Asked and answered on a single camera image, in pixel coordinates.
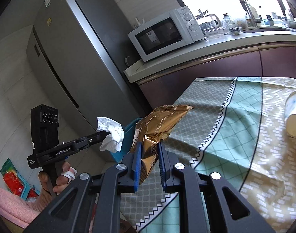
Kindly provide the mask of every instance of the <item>triangular cutout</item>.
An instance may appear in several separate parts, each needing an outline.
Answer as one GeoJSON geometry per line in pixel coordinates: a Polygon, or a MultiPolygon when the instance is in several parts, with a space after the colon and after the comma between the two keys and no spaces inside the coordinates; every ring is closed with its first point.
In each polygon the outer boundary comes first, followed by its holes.
{"type": "Polygon", "coordinates": [[[249,215],[249,210],[227,187],[223,187],[223,193],[233,220],[238,220],[249,215]]]}
{"type": "Polygon", "coordinates": [[[66,220],[69,217],[72,204],[75,200],[78,189],[73,189],[51,212],[51,216],[66,220]]]}

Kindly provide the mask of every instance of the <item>sink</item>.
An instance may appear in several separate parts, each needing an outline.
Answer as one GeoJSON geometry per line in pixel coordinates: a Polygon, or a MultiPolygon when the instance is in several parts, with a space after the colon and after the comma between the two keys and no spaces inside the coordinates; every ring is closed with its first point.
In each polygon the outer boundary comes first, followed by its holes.
{"type": "Polygon", "coordinates": [[[286,31],[286,32],[292,32],[292,30],[290,30],[290,29],[281,28],[281,27],[259,27],[259,28],[252,28],[252,29],[242,30],[242,32],[244,32],[244,33],[268,32],[268,31],[286,31]]]}

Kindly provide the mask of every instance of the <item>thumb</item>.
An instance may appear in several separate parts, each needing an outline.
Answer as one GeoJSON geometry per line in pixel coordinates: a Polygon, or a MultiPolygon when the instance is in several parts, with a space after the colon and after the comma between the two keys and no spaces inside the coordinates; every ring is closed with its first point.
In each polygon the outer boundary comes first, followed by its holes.
{"type": "Polygon", "coordinates": [[[45,172],[40,171],[38,174],[38,178],[43,189],[48,191],[49,189],[48,189],[47,182],[48,182],[49,176],[45,172]]]}

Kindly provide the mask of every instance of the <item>yellow sticker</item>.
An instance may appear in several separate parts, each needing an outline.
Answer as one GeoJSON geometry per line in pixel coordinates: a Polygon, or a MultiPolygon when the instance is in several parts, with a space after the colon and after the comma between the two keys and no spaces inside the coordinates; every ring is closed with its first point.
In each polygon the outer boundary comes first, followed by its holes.
{"type": "Polygon", "coordinates": [[[52,20],[51,20],[51,18],[49,18],[47,21],[47,25],[50,26],[51,22],[52,22],[52,20]]]}

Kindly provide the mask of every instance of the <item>kettle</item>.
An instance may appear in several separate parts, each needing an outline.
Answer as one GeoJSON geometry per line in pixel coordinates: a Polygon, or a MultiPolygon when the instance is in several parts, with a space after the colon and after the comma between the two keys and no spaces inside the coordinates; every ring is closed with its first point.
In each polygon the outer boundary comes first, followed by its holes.
{"type": "Polygon", "coordinates": [[[201,10],[198,10],[198,11],[200,14],[196,16],[196,19],[198,21],[198,24],[202,32],[221,27],[221,22],[215,14],[205,15],[208,13],[208,10],[204,12],[202,12],[201,10]]]}

